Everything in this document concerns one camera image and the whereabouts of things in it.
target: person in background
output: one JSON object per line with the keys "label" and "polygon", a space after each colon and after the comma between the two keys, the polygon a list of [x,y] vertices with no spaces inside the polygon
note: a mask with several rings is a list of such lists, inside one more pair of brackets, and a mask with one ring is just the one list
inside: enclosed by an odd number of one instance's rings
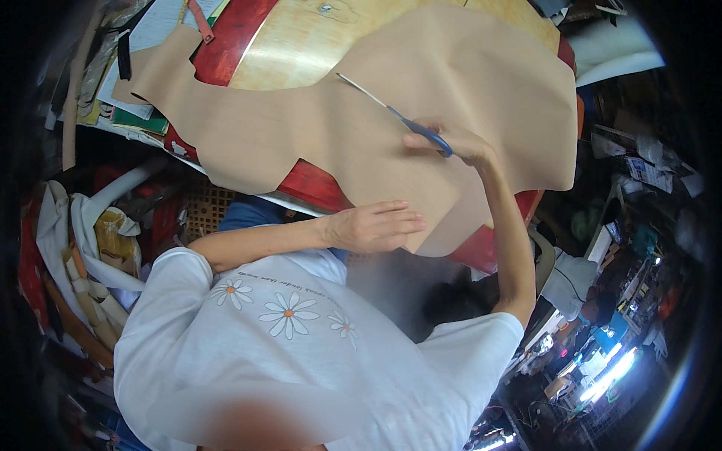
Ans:
{"label": "person in background", "polygon": [[572,257],[554,248],[557,260],[541,296],[560,311],[567,321],[602,326],[609,324],[616,297],[595,285],[599,265],[586,258]]}

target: right hand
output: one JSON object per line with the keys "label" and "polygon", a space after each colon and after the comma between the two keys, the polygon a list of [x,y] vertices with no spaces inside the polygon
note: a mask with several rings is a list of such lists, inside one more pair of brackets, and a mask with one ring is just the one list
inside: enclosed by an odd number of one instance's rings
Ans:
{"label": "right hand", "polygon": [[[496,158],[496,153],[483,138],[473,134],[465,128],[448,122],[440,116],[414,119],[418,123],[444,138],[451,146],[453,153],[458,155],[469,166],[489,162]],[[403,145],[409,149],[435,149],[441,148],[418,133],[407,133],[401,137]]]}

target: scissors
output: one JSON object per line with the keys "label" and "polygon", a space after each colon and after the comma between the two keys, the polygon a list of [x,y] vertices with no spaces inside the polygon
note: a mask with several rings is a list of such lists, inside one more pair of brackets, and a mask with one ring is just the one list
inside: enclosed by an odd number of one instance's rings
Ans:
{"label": "scissors", "polygon": [[409,127],[409,130],[413,131],[414,133],[418,133],[419,135],[422,135],[422,136],[426,137],[426,139],[428,139],[428,140],[431,141],[431,142],[434,142],[434,143],[438,144],[438,146],[441,147],[441,150],[440,150],[439,152],[440,152],[444,157],[449,158],[451,155],[453,155],[453,150],[451,150],[451,146],[449,146],[449,145],[447,144],[447,142],[444,141],[444,138],[442,138],[441,136],[439,136],[438,133],[435,133],[434,131],[432,131],[432,130],[424,127],[424,126],[421,126],[421,125],[415,123],[414,121],[410,121],[409,119],[406,119],[404,116],[402,116],[401,114],[399,114],[398,111],[394,110],[391,106],[384,104],[383,102],[381,102],[381,101],[380,101],[379,99],[377,99],[376,97],[373,97],[370,92],[368,92],[366,89],[363,89],[363,88],[362,88],[361,86],[359,86],[358,84],[355,84],[354,82],[352,82],[348,77],[345,77],[344,75],[339,74],[338,72],[336,72],[336,75],[340,76],[342,79],[344,79],[344,80],[346,80],[347,82],[349,82],[353,87],[357,88],[358,90],[360,90],[361,92],[363,92],[363,93],[366,94],[367,96],[369,96],[369,97],[371,97],[372,99],[374,99],[374,100],[375,100],[376,102],[378,102],[381,106],[383,106],[383,107],[386,108],[387,110],[391,111],[391,112],[393,113],[393,115],[395,115],[397,118],[399,118],[399,120],[400,120],[401,122],[403,122],[404,124],[406,124],[407,127]]}

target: scissor blade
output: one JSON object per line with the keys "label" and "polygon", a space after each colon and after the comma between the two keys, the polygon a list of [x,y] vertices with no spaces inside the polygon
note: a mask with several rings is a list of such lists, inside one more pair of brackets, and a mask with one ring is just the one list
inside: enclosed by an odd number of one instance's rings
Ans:
{"label": "scissor blade", "polygon": [[347,76],[345,76],[345,75],[343,75],[343,74],[339,74],[338,72],[336,72],[336,75],[340,76],[342,79],[344,79],[344,80],[346,80],[347,82],[349,82],[354,88],[356,88],[356,89],[358,89],[359,91],[363,92],[363,93],[366,94],[368,97],[371,97],[371,98],[374,99],[376,102],[378,102],[379,105],[381,105],[382,107],[386,108],[386,104],[385,104],[384,102],[381,102],[381,101],[380,101],[379,99],[377,99],[376,97],[373,97],[373,95],[372,95],[370,92],[368,92],[366,89],[363,89],[361,86],[359,86],[358,84],[356,84],[356,83],[354,83],[353,81],[351,81],[351,79],[349,79],[349,77],[347,77]]}

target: green book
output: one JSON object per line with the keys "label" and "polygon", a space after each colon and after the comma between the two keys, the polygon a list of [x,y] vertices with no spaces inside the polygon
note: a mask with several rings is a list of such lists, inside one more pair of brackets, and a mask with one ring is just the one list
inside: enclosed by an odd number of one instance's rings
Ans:
{"label": "green book", "polygon": [[165,135],[168,132],[168,120],[158,110],[153,110],[150,118],[144,121],[132,113],[115,107],[111,121],[114,126],[137,128],[159,135]]}

